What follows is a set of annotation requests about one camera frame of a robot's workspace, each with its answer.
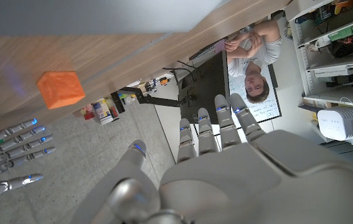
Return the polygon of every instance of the red object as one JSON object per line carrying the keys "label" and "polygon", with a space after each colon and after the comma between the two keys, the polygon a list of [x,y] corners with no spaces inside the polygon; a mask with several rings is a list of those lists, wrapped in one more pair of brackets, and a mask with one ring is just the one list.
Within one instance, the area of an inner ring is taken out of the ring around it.
{"label": "red object", "polygon": [[85,113],[85,115],[83,115],[83,117],[85,118],[85,120],[89,120],[95,117],[95,114],[93,112],[87,112]]}
{"label": "red object", "polygon": [[116,110],[115,110],[115,108],[112,106],[111,107],[111,110],[113,111],[113,114],[114,114],[114,117],[118,117],[118,114],[116,113]]}
{"label": "red object", "polygon": [[48,109],[72,105],[85,97],[75,72],[45,72],[37,86]]}

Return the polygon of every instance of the robotic hand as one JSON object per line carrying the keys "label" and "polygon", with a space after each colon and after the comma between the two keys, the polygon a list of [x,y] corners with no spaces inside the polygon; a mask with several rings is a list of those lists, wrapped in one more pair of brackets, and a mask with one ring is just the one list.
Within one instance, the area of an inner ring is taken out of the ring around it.
{"label": "robotic hand", "polygon": [[199,150],[181,120],[177,165],[156,189],[141,171],[146,146],[130,145],[97,183],[71,223],[353,223],[353,165],[285,131],[265,133],[238,94],[233,112],[215,98],[221,149],[206,109],[199,110]]}
{"label": "robotic hand", "polygon": [[[6,129],[0,131],[0,141],[6,137],[9,137],[10,135],[12,135],[16,132],[19,132],[25,128],[28,128],[36,123],[37,123],[36,119],[31,119],[31,120],[25,121],[23,123],[17,124],[15,126],[6,128]],[[26,154],[24,156],[19,156],[20,154],[27,152],[30,149],[32,149],[40,144],[43,144],[47,141],[52,140],[51,135],[42,137],[38,140],[31,141],[27,144],[24,144],[24,145],[21,145],[21,146],[18,146],[18,147],[11,149],[11,147],[15,146],[16,144],[24,142],[27,138],[35,136],[36,134],[38,134],[44,130],[45,130],[45,128],[43,126],[34,127],[30,131],[27,131],[27,132],[22,133],[14,138],[10,138],[7,141],[3,141],[2,143],[0,143],[0,174],[7,171],[9,168],[19,166],[19,165],[25,163],[26,161],[31,161],[35,158],[38,158],[40,156],[43,156],[43,155],[46,155],[46,154],[49,154],[49,153],[55,151],[56,148],[49,147],[49,148],[41,150],[41,151]],[[10,180],[0,181],[0,194],[2,194],[3,192],[5,192],[7,190],[16,189],[16,188],[21,187],[23,185],[35,182],[35,181],[40,180],[42,178],[43,178],[42,174],[31,174],[31,175],[27,175],[24,177],[16,177],[16,178],[13,178]]]}

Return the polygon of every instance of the whiteboard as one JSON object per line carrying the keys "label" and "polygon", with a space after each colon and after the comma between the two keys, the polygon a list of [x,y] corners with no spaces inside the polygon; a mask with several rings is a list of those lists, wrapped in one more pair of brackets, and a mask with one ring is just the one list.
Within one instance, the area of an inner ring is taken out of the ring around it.
{"label": "whiteboard", "polygon": [[[275,89],[273,88],[273,84],[270,78],[269,68],[264,67],[261,71],[261,74],[266,78],[270,89],[268,98],[262,103],[250,103],[247,100],[247,93],[245,91],[244,82],[245,75],[240,75],[239,77],[231,77],[230,75],[228,76],[230,94],[238,93],[243,98],[244,102],[247,104],[257,122],[267,121],[269,119],[281,116]],[[236,126],[239,128],[240,123],[238,122],[238,119],[234,113],[232,113],[232,118]]]}

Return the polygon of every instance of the man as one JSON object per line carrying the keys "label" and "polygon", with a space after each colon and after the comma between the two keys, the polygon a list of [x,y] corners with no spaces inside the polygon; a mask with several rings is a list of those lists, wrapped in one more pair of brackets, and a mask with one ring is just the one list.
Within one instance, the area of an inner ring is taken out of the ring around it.
{"label": "man", "polygon": [[245,75],[248,101],[265,101],[270,89],[266,78],[261,75],[261,70],[275,62],[280,55],[281,37],[277,22],[263,21],[251,32],[239,33],[233,40],[226,41],[225,49],[229,75]]}

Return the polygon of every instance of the monitor screen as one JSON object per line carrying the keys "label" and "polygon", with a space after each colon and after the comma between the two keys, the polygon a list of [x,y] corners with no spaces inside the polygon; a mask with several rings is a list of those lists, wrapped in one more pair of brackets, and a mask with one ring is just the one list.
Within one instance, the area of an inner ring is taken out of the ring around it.
{"label": "monitor screen", "polygon": [[228,73],[226,52],[222,51],[179,80],[181,117],[190,124],[198,123],[198,110],[207,109],[211,123],[218,124],[214,99],[217,95],[228,99]]}

